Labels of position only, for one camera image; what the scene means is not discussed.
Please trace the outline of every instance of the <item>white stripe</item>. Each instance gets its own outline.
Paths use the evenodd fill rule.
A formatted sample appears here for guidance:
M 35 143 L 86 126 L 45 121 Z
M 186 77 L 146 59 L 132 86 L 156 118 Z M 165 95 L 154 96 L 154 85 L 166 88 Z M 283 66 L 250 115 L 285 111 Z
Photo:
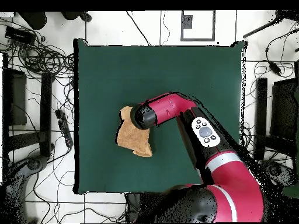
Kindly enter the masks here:
M 211 186 L 218 188 L 225 195 L 225 197 L 227 198 L 227 201 L 231 207 L 232 222 L 237 222 L 237 210 L 236 210 L 235 204 L 234 204 L 231 196 L 225 190 L 223 190 L 221 187 L 219 187 L 217 185 L 211 185 Z
M 228 162 L 235 162 L 241 161 L 239 156 L 236 153 L 224 153 L 222 155 L 218 155 L 216 158 L 211 160 L 206 167 L 208 167 L 211 171 L 215 171 L 216 168 L 228 163 Z

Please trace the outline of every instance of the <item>chair leg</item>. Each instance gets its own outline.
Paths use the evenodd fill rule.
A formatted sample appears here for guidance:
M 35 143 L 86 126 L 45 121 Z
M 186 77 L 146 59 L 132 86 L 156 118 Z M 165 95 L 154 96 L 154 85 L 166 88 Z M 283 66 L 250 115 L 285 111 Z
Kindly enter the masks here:
M 80 18 L 84 21 L 84 22 L 90 22 L 92 17 L 90 14 L 87 14 L 85 12 L 82 12 L 80 15 Z

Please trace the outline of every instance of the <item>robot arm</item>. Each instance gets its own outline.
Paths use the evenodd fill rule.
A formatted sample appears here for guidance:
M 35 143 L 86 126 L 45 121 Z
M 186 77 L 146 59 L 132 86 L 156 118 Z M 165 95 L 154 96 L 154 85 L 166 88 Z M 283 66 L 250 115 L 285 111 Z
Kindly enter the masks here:
M 183 212 L 191 214 L 194 222 L 202 222 L 198 220 L 202 215 L 207 216 L 208 222 L 260 222 L 263 198 L 258 182 L 195 102 L 180 93 L 167 93 L 140 103 L 131 111 L 131 120 L 140 129 L 175 117 L 189 157 L 205 185 L 181 190 L 183 195 L 175 204 L 188 200 L 188 209 Z

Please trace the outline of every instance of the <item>black chair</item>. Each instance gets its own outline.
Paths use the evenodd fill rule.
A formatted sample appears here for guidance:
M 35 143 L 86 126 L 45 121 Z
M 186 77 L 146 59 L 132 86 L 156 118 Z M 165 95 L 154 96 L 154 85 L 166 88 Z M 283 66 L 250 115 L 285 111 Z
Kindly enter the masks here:
M 292 186 L 298 182 L 297 117 L 298 103 L 294 98 L 298 90 L 299 61 L 295 63 L 295 78 L 275 82 L 272 87 L 272 116 L 270 135 L 266 135 L 267 78 L 256 81 L 255 145 L 253 158 L 264 165 L 271 179 L 281 182 L 281 186 Z M 264 160 L 266 147 L 284 153 L 293 160 L 291 170 L 273 160 Z
M 33 30 L 42 29 L 47 23 L 45 12 L 18 12 Z M 67 20 L 75 20 L 77 17 L 84 22 L 90 22 L 91 16 L 85 12 L 61 12 Z
M 2 68 L 2 171 L 3 182 L 0 185 L 0 222 L 1 223 L 33 223 L 28 220 L 25 214 L 25 191 L 29 178 L 46 166 L 51 156 L 54 145 L 51 143 L 51 99 L 52 81 L 51 73 L 41 75 L 41 100 L 40 100 L 40 130 L 31 133 L 9 136 L 9 126 L 14 111 L 14 107 L 25 112 L 22 106 L 18 106 L 13 94 L 13 81 L 19 80 L 19 72 L 8 68 L 8 55 L 4 54 Z M 9 152 L 21 149 L 33 144 L 39 144 L 40 152 L 31 157 L 27 157 L 19 162 L 12 163 L 9 160 Z

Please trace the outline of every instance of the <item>cloth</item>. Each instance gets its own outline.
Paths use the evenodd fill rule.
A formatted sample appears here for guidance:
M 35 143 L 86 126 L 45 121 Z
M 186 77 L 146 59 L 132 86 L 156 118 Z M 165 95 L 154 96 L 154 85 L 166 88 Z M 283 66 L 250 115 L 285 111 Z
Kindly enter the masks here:
M 131 121 L 132 107 L 124 107 L 120 110 L 121 124 L 117 130 L 116 143 L 124 148 L 132 149 L 133 154 L 142 157 L 151 157 L 152 150 L 148 143 L 150 129 L 138 129 Z

